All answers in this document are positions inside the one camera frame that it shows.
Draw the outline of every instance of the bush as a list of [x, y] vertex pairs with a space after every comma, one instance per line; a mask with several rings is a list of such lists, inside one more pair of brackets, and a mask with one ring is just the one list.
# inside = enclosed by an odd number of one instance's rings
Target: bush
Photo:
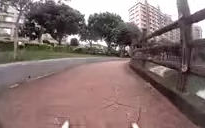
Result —
[[12, 51], [13, 42], [12, 41], [0, 41], [0, 52], [2, 51]]
[[48, 45], [51, 45], [51, 46], [53, 46], [54, 47], [54, 43], [51, 43], [49, 40], [43, 40], [43, 43], [44, 44], [48, 44]]
[[26, 50], [52, 50], [52, 46], [46, 44], [25, 44]]
[[82, 48], [82, 47], [77, 47], [77, 48], [73, 49], [74, 53], [84, 53], [85, 54], [85, 53], [87, 53], [87, 51], [88, 50], [86, 48]]
[[50, 44], [51, 42], [49, 40], [43, 40], [42, 41], [44, 44]]
[[79, 46], [79, 41], [76, 38], [72, 38], [70, 41], [70, 46]]
[[55, 46], [54, 48], [53, 48], [53, 50], [55, 51], [55, 52], [70, 52], [70, 51], [72, 51], [69, 47], [67, 47], [67, 46]]

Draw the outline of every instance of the road marking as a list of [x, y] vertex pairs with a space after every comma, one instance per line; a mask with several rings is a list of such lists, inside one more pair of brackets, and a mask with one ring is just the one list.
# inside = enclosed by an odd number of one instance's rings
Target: road marking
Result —
[[136, 123], [132, 123], [132, 128], [140, 128]]
[[69, 128], [69, 121], [65, 121], [62, 128]]

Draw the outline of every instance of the building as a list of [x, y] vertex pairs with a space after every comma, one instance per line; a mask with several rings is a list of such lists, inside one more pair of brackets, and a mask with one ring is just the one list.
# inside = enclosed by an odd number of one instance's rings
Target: building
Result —
[[193, 39], [201, 39], [202, 38], [202, 28], [198, 25], [193, 25], [192, 35], [193, 35]]
[[13, 38], [17, 17], [18, 11], [11, 6], [4, 6], [0, 9], [0, 38]]
[[[135, 23], [139, 28], [147, 29], [148, 33], [173, 22], [170, 15], [162, 13], [159, 7], [150, 5], [147, 0], [144, 3], [138, 2], [129, 9], [129, 21]], [[158, 38], [175, 41], [177, 39], [175, 32], [177, 31], [165, 33]]]

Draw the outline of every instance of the red path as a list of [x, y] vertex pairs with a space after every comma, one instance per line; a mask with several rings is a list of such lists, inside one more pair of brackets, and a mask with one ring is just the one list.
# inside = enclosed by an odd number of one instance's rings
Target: red path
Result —
[[196, 128], [126, 61], [88, 64], [0, 93], [4, 128]]

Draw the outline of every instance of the fence post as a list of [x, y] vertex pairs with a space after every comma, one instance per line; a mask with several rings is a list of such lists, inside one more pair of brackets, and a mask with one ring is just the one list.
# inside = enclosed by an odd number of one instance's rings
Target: fence post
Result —
[[[147, 40], [144, 40], [147, 36], [147, 29], [143, 29], [142, 30], [142, 41], [141, 42], [141, 45], [143, 47], [143, 45], [147, 44]], [[146, 66], [146, 61], [145, 60], [142, 60], [142, 67], [145, 67]]]
[[181, 36], [181, 71], [179, 87], [180, 91], [186, 91], [186, 84], [188, 81], [188, 72], [190, 70], [191, 49], [188, 47], [188, 43], [192, 40], [192, 25], [186, 25], [185, 18], [190, 16], [190, 9], [187, 0], [177, 0], [178, 16], [182, 19], [179, 22], [180, 36]]

